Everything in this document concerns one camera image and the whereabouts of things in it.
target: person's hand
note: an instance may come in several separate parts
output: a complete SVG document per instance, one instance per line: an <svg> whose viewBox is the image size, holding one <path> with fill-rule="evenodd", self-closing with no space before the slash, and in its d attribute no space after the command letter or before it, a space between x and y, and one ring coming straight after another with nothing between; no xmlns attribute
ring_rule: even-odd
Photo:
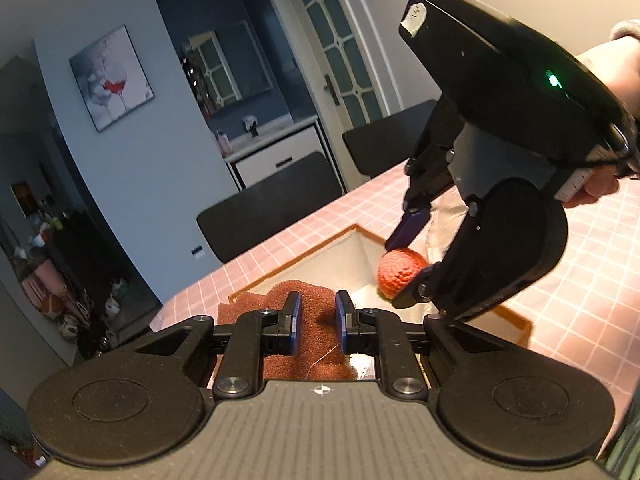
<svg viewBox="0 0 640 480"><path fill-rule="evenodd" d="M640 117L640 41L631 36L609 41L577 56L634 117ZM618 180L615 168L597 168L582 189L563 205L567 208L593 204L601 196L615 193Z"/></svg>

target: grid pattern tablecloth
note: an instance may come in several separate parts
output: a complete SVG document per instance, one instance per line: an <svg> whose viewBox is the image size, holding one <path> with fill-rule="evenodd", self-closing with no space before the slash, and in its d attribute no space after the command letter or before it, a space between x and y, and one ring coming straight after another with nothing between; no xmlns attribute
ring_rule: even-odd
<svg viewBox="0 0 640 480"><path fill-rule="evenodd" d="M616 420L640 377L640 182L597 204L568 210L560 264L506 304L534 322L530 348L601 380ZM402 166L309 215L171 298L152 321L160 330L218 304L322 240L358 223L388 237L402 214Z"/></svg>

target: white cabinet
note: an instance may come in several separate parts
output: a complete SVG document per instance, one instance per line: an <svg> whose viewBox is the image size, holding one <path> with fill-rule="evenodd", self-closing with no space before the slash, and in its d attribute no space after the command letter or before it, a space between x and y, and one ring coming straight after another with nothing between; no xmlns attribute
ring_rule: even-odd
<svg viewBox="0 0 640 480"><path fill-rule="evenodd" d="M239 161L236 169L249 187L313 152L322 153L322 145L315 127L310 126Z"/></svg>
<svg viewBox="0 0 640 480"><path fill-rule="evenodd" d="M313 152L324 155L341 182L334 158L318 122L301 124L300 129L278 136L273 142L261 145L255 151L243 154L228 164L238 187L244 189Z"/></svg>

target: black chair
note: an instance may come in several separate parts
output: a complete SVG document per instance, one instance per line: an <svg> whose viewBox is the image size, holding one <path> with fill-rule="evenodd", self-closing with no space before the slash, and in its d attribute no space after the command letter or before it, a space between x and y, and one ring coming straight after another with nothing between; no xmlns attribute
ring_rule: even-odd
<svg viewBox="0 0 640 480"><path fill-rule="evenodd" d="M313 152L204 210L197 221L209 247L227 263L341 195L333 168Z"/></svg>
<svg viewBox="0 0 640 480"><path fill-rule="evenodd" d="M358 171L373 178L407 160L436 102L431 99L344 132L342 138Z"/></svg>

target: green led light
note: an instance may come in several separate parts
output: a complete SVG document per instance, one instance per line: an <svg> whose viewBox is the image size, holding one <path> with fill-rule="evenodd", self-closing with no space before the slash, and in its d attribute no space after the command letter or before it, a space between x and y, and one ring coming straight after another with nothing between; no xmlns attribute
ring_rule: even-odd
<svg viewBox="0 0 640 480"><path fill-rule="evenodd" d="M549 82L551 83L551 86L557 86L558 88L562 88L562 85L558 81L558 78L556 77L556 74L551 72L551 70L547 70L546 71L546 78L549 79Z"/></svg>

